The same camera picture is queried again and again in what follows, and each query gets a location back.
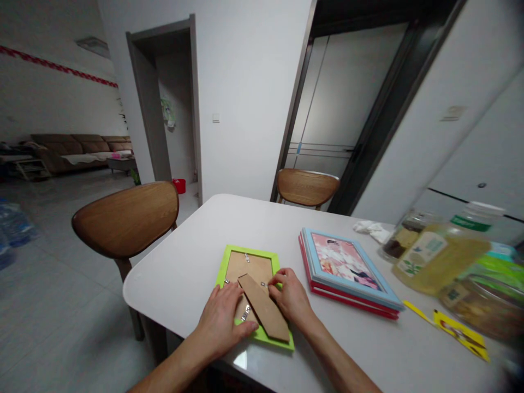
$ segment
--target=wooden chair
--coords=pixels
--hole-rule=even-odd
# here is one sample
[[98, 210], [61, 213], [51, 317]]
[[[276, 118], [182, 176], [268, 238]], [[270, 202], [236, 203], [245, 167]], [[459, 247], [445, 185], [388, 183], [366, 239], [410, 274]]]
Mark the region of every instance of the wooden chair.
[[277, 175], [277, 189], [282, 200], [302, 206], [315, 206], [315, 210], [326, 203], [337, 192], [338, 177], [300, 169], [281, 169]]
[[[108, 195], [84, 206], [72, 219], [77, 236], [97, 253], [115, 260], [122, 282], [140, 254], [169, 229], [175, 230], [178, 193], [167, 181], [145, 184]], [[144, 328], [136, 310], [129, 308], [137, 340]]]

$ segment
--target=oil bottle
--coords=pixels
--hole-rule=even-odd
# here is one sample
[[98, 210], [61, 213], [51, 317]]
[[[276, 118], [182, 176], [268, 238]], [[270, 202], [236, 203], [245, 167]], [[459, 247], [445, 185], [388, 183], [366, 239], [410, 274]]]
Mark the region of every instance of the oil bottle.
[[393, 274], [408, 287], [436, 296], [491, 249], [484, 233], [504, 212], [500, 207], [470, 202], [449, 223], [428, 225], [399, 257]]

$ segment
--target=blue picture frame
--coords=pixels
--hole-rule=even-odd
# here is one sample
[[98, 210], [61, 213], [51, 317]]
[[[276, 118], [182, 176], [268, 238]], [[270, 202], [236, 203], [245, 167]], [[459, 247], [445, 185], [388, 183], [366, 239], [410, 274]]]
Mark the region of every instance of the blue picture frame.
[[[393, 292], [391, 287], [388, 285], [387, 281], [382, 277], [380, 272], [377, 270], [371, 259], [368, 257], [362, 246], [354, 240], [345, 239], [340, 236], [333, 236], [331, 234], [321, 232], [321, 231], [312, 231], [311, 229], [304, 228], [303, 233], [305, 235], [305, 246], [309, 260], [312, 265], [312, 279], [319, 283], [328, 285], [332, 288], [335, 288], [339, 291], [345, 292], [350, 295], [358, 296], [362, 299], [366, 299], [377, 304], [392, 308], [394, 310], [402, 311], [405, 309], [404, 304], [400, 301], [397, 295]], [[332, 274], [326, 273], [322, 270], [320, 266], [320, 261], [318, 259], [317, 250], [315, 248], [315, 243], [313, 241], [312, 233], [329, 237], [331, 239], [340, 240], [347, 242], [355, 247], [357, 252], [362, 257], [364, 263], [367, 265], [369, 270], [375, 276], [375, 279], [380, 286], [382, 291], [375, 290], [373, 288], [367, 287], [365, 285], [352, 282], [342, 277], [337, 277]]]

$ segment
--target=sofa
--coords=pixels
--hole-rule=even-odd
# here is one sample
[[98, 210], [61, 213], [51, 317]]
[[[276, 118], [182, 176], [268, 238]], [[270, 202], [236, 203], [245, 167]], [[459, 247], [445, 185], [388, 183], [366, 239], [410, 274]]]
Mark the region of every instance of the sofa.
[[114, 152], [131, 154], [133, 149], [128, 136], [32, 134], [31, 138], [42, 146], [35, 153], [54, 175], [107, 166]]

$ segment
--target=hand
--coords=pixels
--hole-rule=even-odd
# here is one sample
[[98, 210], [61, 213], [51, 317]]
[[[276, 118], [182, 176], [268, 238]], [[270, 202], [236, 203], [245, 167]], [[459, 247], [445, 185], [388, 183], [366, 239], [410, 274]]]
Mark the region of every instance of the hand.
[[198, 326], [188, 337], [207, 362], [225, 355], [243, 338], [258, 329], [258, 323], [247, 321], [235, 326], [235, 308], [244, 290], [237, 282], [217, 285], [207, 301]]
[[[282, 284], [282, 291], [275, 287], [276, 283]], [[317, 318], [309, 305], [306, 290], [296, 278], [293, 269], [288, 267], [280, 269], [267, 284], [269, 294], [275, 299], [284, 316], [302, 332], [312, 320]]]

